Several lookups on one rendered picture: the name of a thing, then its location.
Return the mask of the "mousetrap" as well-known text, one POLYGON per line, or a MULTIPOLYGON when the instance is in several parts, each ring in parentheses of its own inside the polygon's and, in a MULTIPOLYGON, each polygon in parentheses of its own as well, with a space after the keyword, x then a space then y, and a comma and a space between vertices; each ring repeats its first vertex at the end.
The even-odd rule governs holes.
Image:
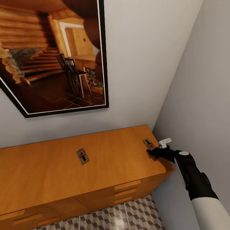
POLYGON ((144 139, 142 140, 144 142, 144 144, 148 147, 149 150, 154 150, 156 149, 156 147, 154 146, 154 144, 148 139, 144 139))
POLYGON ((78 157, 81 161, 81 164, 84 165, 85 163, 87 163, 89 160, 84 148, 80 149, 77 151, 78 157))

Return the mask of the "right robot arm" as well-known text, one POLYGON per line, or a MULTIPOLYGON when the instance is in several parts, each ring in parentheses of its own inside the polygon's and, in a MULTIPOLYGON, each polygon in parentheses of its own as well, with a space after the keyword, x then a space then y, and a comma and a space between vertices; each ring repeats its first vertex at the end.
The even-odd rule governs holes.
POLYGON ((183 184, 188 190, 200 230, 230 230, 230 214, 227 213, 205 173, 200 173, 189 152, 171 150, 166 143, 170 138, 159 141, 159 148, 146 150, 156 159, 163 157, 176 164, 183 184))

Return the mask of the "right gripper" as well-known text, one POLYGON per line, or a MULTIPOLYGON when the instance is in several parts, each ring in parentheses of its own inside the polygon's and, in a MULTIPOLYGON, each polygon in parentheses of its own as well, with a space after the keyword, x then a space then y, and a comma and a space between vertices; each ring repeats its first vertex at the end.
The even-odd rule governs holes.
POLYGON ((154 149, 154 150, 146 150, 151 156, 154 156, 156 159, 163 157, 165 159, 167 159, 167 152, 170 151, 170 146, 166 145, 166 148, 164 149, 154 149))

